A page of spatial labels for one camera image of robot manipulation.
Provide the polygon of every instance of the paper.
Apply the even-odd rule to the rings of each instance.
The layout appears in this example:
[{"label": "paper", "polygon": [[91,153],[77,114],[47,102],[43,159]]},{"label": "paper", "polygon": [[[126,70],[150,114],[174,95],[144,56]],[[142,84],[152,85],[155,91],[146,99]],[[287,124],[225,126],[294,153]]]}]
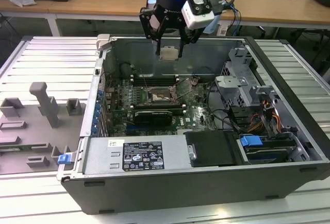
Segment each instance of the paper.
[{"label": "paper", "polygon": [[16,4],[17,6],[20,6],[21,8],[24,5],[35,5],[37,4],[35,0],[10,0],[12,3]]}]

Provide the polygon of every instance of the floor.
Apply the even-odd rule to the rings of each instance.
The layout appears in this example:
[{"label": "floor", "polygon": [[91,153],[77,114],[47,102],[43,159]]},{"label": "floor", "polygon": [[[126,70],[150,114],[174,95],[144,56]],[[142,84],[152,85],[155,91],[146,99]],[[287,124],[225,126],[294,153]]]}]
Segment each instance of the floor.
[{"label": "floor", "polygon": [[[45,19],[8,18],[8,21],[18,34],[8,23],[2,23],[0,27],[0,65],[9,57],[13,49],[19,43],[21,36],[51,36],[51,31]],[[113,35],[143,35],[143,30],[139,22],[58,20],[58,25],[63,32],[63,36],[97,36],[100,33],[110,33]],[[234,29],[235,25],[227,34],[232,35]],[[271,39],[274,28],[265,28],[265,30],[265,39]],[[281,28],[276,38],[285,39],[292,43],[294,41],[294,36],[292,35],[293,31],[295,31],[295,29]],[[261,31],[257,27],[242,27],[240,35],[260,39]],[[322,61],[329,56],[329,40],[330,39],[325,37],[317,50],[314,46],[317,41],[320,41],[320,36],[304,33],[292,45],[303,58],[309,63],[313,62],[313,67],[322,73],[322,70],[326,68],[325,64],[322,64]]]}]

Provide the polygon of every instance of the warning label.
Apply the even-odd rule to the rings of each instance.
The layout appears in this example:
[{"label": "warning label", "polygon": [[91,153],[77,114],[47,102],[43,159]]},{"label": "warning label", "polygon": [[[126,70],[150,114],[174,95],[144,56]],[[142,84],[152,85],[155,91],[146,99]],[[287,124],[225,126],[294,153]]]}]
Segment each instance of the warning label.
[{"label": "warning label", "polygon": [[164,157],[161,142],[124,143],[123,170],[164,169]]}]

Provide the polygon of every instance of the wooden desk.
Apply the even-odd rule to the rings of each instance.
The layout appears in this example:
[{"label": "wooden desk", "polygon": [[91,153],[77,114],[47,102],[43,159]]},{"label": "wooden desk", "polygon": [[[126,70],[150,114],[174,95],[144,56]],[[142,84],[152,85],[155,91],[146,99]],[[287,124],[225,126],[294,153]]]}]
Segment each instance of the wooden desk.
[{"label": "wooden desk", "polygon": [[[56,19],[138,21],[146,0],[69,0],[38,1],[35,6],[20,8],[0,0],[0,11],[6,16],[42,17],[48,20],[54,36],[60,31]],[[242,25],[330,29],[330,8],[315,0],[235,0],[242,14]],[[222,15],[231,21],[233,12]]]}]

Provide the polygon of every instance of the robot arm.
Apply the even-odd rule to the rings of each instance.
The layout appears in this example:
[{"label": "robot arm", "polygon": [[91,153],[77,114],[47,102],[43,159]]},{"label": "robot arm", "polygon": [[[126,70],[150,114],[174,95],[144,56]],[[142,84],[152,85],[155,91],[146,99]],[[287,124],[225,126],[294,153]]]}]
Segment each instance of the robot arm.
[{"label": "robot arm", "polygon": [[[221,14],[226,8],[229,6],[212,6],[210,0],[157,0],[153,9],[141,8],[140,21],[145,36],[157,42],[157,55],[160,54],[161,37],[166,29],[178,29],[181,38],[178,55],[180,58],[184,45],[196,43],[214,16]],[[150,23],[153,15],[159,23],[156,28]]]}]

